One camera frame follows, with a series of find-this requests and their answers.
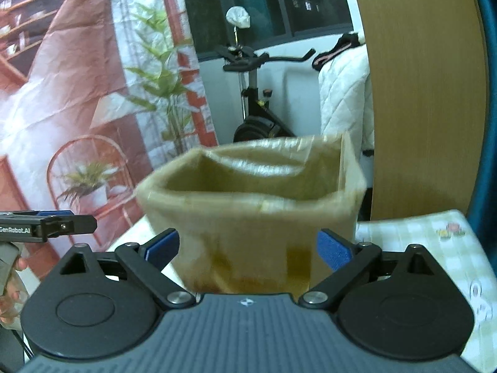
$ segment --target human hand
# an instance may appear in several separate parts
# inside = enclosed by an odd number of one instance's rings
[[[25,270],[28,263],[24,258],[18,258],[12,268],[11,277],[3,295],[0,296],[0,321],[6,325],[12,324],[19,315],[19,307],[16,304],[23,304],[27,300],[26,289],[19,275],[15,270]]]

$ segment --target white plant pot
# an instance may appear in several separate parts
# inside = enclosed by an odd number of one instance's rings
[[[80,197],[80,212],[91,213],[107,203],[106,186],[95,189],[88,195]]]

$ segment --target white quilted jacket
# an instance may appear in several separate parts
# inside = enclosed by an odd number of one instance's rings
[[[356,157],[374,149],[374,116],[366,45],[344,51],[319,73],[321,134],[349,130]]]

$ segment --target metal bolt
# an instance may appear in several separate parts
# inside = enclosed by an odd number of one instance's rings
[[[186,291],[175,291],[167,295],[167,301],[172,304],[185,304],[191,301],[193,296]]]
[[[303,299],[309,304],[321,304],[328,300],[328,295],[322,291],[308,291],[304,294]]]

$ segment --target black handlebar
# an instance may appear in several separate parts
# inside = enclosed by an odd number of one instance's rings
[[[316,53],[314,49],[311,49],[301,58],[288,56],[271,57],[268,53],[263,53],[260,56],[257,56],[254,51],[248,47],[227,48],[225,46],[217,47],[216,52],[230,62],[229,64],[225,64],[223,66],[223,70],[237,73],[245,73],[255,70],[267,62],[303,63],[309,60],[312,56],[314,56],[314,53]]]

